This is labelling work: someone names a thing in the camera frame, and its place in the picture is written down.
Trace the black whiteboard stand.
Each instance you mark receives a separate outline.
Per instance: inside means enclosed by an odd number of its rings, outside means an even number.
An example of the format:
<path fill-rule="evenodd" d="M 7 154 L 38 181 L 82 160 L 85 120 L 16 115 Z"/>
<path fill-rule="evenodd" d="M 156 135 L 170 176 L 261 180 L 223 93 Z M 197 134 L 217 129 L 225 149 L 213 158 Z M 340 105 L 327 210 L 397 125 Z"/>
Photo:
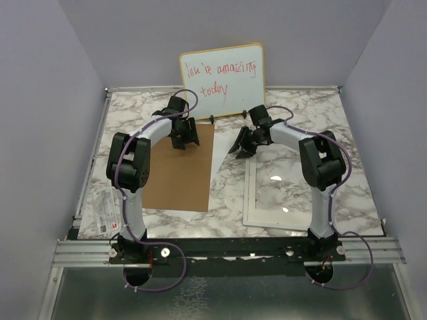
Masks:
<path fill-rule="evenodd" d="M 237 116 L 241 116 L 243 117 L 243 119 L 246 119 L 246 117 L 248 116 L 248 112 L 246 110 L 243 110 L 237 113 L 230 113 L 230 114 L 223 114 L 223 115 L 210 115 L 207 119 L 211 124 L 214 124 L 216 120 L 225 119 L 229 117 L 237 117 Z"/>

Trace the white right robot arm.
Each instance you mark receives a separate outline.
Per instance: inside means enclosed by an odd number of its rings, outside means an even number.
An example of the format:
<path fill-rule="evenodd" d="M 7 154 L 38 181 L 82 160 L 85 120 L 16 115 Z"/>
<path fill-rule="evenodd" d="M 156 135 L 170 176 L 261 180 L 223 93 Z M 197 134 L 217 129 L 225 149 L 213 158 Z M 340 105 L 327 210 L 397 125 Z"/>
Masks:
<path fill-rule="evenodd" d="M 243 126 L 228 151 L 237 159 L 248 159 L 259 146 L 279 144 L 300 155 L 302 175 L 312 188 L 312 219 L 306 245 L 308 256 L 321 261 L 331 251 L 327 242 L 338 237 L 334 227 L 334 197 L 336 189 L 351 175 L 352 165 L 348 152 L 327 130 L 321 133 L 307 131 L 289 124 L 288 119 L 272 119 L 265 105 L 248 111 L 254 129 Z"/>

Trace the yellow-rimmed whiteboard with writing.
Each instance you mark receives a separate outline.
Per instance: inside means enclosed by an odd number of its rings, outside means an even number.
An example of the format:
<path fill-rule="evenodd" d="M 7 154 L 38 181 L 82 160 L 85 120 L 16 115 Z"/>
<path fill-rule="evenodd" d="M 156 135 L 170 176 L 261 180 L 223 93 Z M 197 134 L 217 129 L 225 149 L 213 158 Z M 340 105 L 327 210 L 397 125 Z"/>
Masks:
<path fill-rule="evenodd" d="M 259 43 L 183 53 L 185 99 L 196 119 L 233 115 L 265 103 L 264 49 Z"/>

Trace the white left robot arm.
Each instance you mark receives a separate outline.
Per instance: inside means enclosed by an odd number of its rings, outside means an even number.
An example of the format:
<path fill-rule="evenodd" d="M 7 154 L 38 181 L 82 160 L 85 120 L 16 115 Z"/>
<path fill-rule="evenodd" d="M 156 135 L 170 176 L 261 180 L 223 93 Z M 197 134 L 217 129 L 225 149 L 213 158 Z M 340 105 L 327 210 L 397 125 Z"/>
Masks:
<path fill-rule="evenodd" d="M 198 104 L 198 96 L 190 105 L 174 93 L 163 109 L 155 111 L 149 121 L 135 133 L 116 133 L 113 136 L 106 175 L 121 194 L 121 230 L 119 235 L 129 240 L 124 255 L 133 263 L 147 256 L 147 246 L 142 243 L 146 226 L 143 221 L 142 195 L 148 182 L 151 148 L 165 137 L 171 139 L 174 149 L 184 150 L 186 145 L 199 145 L 195 119 L 189 114 Z"/>

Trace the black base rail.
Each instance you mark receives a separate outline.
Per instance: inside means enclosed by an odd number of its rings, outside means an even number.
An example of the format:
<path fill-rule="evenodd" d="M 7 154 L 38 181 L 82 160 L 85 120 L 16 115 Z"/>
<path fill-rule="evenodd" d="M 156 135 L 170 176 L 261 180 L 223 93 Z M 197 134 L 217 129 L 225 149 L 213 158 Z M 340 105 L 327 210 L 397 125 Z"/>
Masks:
<path fill-rule="evenodd" d="M 344 261 L 337 238 L 318 242 L 309 237 L 232 237 L 143 239 L 118 237 L 109 263 L 156 277 L 302 276 L 305 265 Z"/>

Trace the brown backing board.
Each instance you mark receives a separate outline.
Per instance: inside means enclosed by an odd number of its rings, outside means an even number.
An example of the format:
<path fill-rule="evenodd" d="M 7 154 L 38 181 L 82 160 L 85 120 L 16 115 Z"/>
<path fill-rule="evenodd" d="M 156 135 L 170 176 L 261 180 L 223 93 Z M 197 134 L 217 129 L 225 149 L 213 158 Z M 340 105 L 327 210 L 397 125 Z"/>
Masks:
<path fill-rule="evenodd" d="M 164 137 L 152 147 L 144 209 L 208 211 L 215 126 L 197 124 L 196 129 L 199 145 L 174 149 Z"/>

